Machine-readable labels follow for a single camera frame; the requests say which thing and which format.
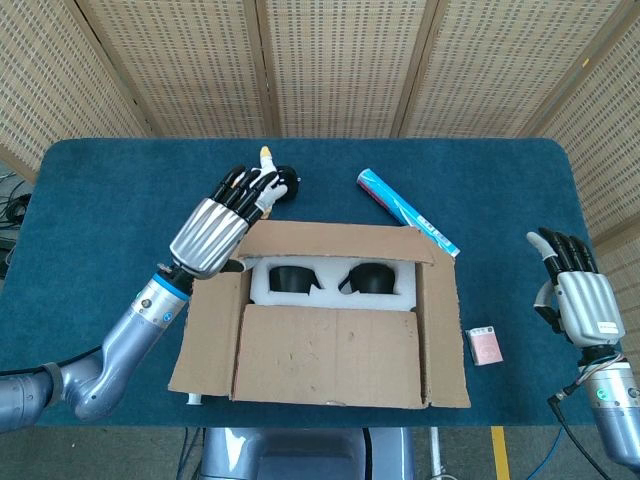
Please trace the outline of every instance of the blue ring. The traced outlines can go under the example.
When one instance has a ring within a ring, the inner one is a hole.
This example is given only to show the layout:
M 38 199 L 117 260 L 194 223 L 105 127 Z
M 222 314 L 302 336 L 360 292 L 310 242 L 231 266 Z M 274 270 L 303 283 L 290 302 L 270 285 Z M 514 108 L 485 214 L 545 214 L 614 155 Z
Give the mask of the blue ring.
M 171 285 L 169 282 L 167 282 L 164 278 L 162 278 L 157 273 L 153 275 L 153 281 L 156 282 L 161 287 L 163 287 L 169 293 L 172 293 L 173 295 L 178 297 L 183 302 L 186 302 L 186 301 L 189 300 L 189 295 L 187 295 L 184 292 L 181 292 L 180 290 L 178 290 L 176 287 Z

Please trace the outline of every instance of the robotic arm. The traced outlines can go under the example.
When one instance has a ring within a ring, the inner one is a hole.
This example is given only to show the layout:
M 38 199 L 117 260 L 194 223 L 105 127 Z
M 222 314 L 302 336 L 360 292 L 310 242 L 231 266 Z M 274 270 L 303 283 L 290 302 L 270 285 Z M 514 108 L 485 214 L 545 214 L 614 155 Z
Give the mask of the robotic arm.
M 584 385 L 607 455 L 640 478 L 640 390 L 629 363 L 614 349 L 625 329 L 611 285 L 580 239 L 547 228 L 539 232 L 529 232 L 527 240 L 542 255 L 551 278 L 540 288 L 534 309 L 582 352 L 579 376 L 547 402 L 581 453 L 608 479 L 575 439 L 560 410 L 560 402 Z M 554 295 L 559 311 L 552 306 Z
M 64 400 L 84 421 L 108 415 L 133 372 L 189 301 L 194 279 L 232 269 L 240 240 L 276 200 L 297 192 L 290 167 L 276 168 L 269 149 L 261 168 L 232 169 L 182 226 L 170 250 L 173 264 L 158 272 L 105 337 L 101 351 L 68 364 L 50 363 L 26 376 L 0 379 L 0 433 L 33 425 L 49 405 Z

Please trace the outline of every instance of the black cup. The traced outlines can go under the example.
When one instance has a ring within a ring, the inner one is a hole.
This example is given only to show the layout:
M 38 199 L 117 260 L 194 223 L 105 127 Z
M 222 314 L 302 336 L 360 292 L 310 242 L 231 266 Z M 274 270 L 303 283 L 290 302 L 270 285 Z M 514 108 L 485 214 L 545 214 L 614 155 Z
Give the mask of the black cup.
M 273 292 L 309 295 L 311 285 L 320 288 L 315 272 L 309 268 L 284 265 L 269 270 L 269 289 Z
M 383 293 L 392 295 L 396 274 L 382 263 L 362 263 L 354 267 L 340 284 L 340 289 L 349 282 L 352 292 Z

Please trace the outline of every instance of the white foam insert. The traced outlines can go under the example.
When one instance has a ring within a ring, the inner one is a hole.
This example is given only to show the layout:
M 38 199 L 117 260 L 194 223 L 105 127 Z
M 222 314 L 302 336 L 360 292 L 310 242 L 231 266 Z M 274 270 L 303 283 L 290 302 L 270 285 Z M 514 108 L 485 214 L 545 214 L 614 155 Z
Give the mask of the white foam insert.
M 394 294 L 347 293 L 350 290 L 349 282 L 341 292 L 338 287 L 349 271 L 362 263 L 381 263 L 390 267 L 396 275 Z M 271 291 L 269 271 L 285 265 L 313 270 L 322 288 L 312 285 L 308 295 Z M 253 267 L 250 298 L 256 305 L 409 311 L 416 306 L 415 263 L 351 257 L 264 257 Z

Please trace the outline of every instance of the small pink box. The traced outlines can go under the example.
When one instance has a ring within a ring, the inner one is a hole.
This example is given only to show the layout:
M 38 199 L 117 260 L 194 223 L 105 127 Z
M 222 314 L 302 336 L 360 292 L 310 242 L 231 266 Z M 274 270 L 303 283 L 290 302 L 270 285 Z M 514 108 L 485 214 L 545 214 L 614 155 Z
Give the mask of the small pink box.
M 493 327 L 467 330 L 471 355 L 475 365 L 488 365 L 502 361 L 502 353 Z

